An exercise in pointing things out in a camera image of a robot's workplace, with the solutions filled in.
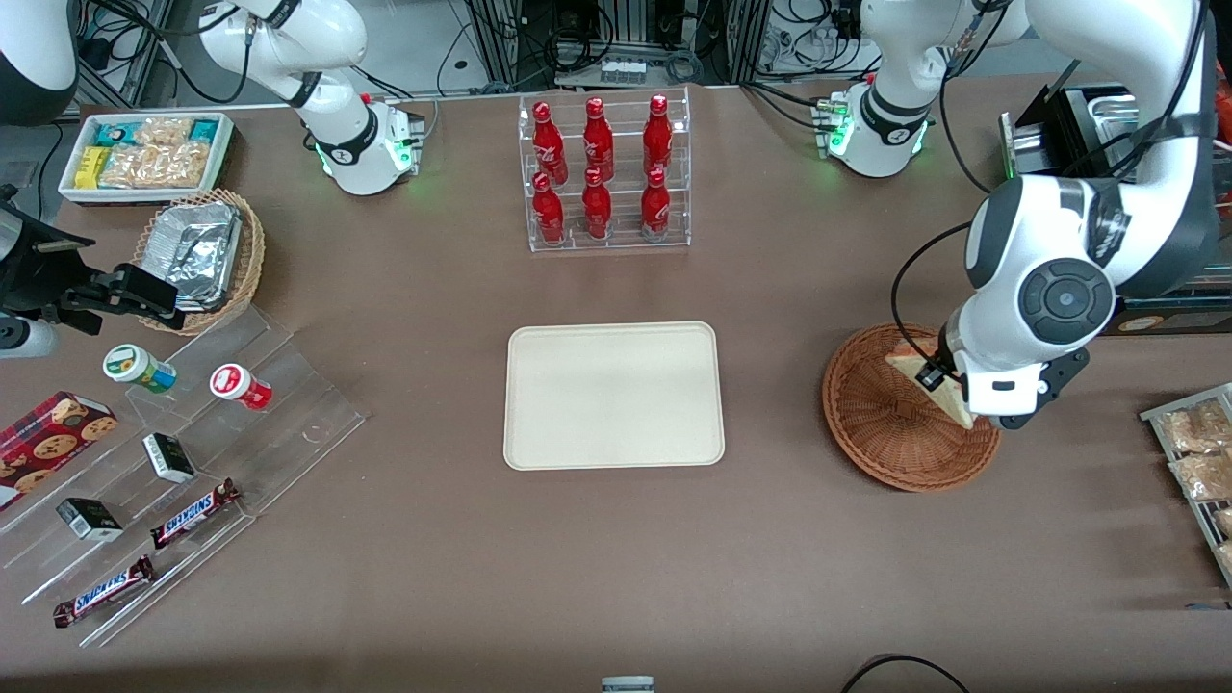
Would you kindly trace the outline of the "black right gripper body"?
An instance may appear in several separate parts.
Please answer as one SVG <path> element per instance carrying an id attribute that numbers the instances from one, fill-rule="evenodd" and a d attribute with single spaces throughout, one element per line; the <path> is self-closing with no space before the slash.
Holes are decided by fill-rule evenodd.
<path id="1" fill-rule="evenodd" d="M 39 276 L 43 298 L 39 319 L 97 335 L 102 324 L 99 313 L 129 312 L 131 305 L 121 291 L 129 270 L 127 263 L 115 265 L 111 273 L 87 268 L 81 261 L 51 263 Z"/>

